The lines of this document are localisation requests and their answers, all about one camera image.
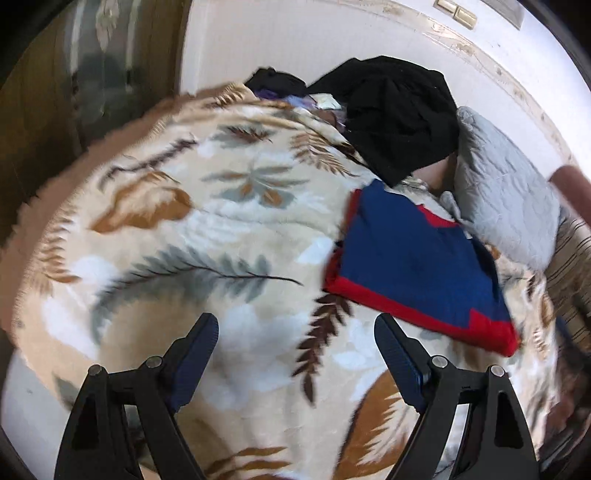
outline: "light switch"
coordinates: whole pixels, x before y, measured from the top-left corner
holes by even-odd
[[[435,6],[437,8],[440,8],[444,12],[451,13],[452,15],[454,13],[456,13],[456,9],[457,9],[457,4],[455,4],[454,2],[452,2],[450,0],[436,0]]]
[[[456,13],[453,16],[453,19],[456,22],[459,22],[462,25],[464,25],[464,27],[469,28],[470,30],[474,29],[474,26],[476,25],[476,20],[478,20],[476,18],[476,15],[464,9],[463,7],[458,7]]]

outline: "blue rubber pad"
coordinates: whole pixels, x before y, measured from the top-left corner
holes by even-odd
[[[187,354],[178,365],[173,377],[167,404],[175,413],[193,398],[195,389],[217,343],[219,327],[216,318],[213,315],[208,315],[203,321],[204,325],[191,339],[192,342]]]
[[[417,412],[423,413],[427,407],[427,402],[423,397],[422,388],[424,382],[428,381],[428,377],[425,378],[424,371],[421,372],[416,367],[403,347],[406,342],[416,342],[416,340],[408,339],[402,329],[396,324],[396,320],[388,315],[392,320],[391,322],[387,321],[384,318],[385,316],[382,314],[375,321],[375,342],[378,345],[382,357],[384,357],[390,374],[398,386],[402,399],[408,405],[413,406]],[[423,357],[421,360],[428,359],[428,355],[426,357],[421,355],[421,357]]]

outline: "black garment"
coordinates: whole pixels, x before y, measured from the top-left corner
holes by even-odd
[[[389,57],[350,59],[306,93],[346,104],[344,136],[390,186],[457,150],[456,104],[434,70]]]
[[[275,69],[258,69],[255,74],[244,84],[253,92],[257,90],[270,90],[279,98],[288,95],[296,97],[306,96],[306,84],[298,77],[285,72],[277,72]]]

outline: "quilted pillowcase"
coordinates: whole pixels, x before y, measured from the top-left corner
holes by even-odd
[[[557,194],[492,123],[465,106],[457,118],[454,196],[465,227],[513,261],[545,270],[556,243]]]
[[[565,217],[558,228],[556,252],[545,272],[548,294],[573,341],[589,352],[591,332],[575,305],[591,312],[591,229],[575,215]]]

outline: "folded blanket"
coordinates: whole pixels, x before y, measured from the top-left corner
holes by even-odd
[[[518,339],[495,262],[456,223],[375,180],[350,202],[325,288],[368,307],[511,356]]]

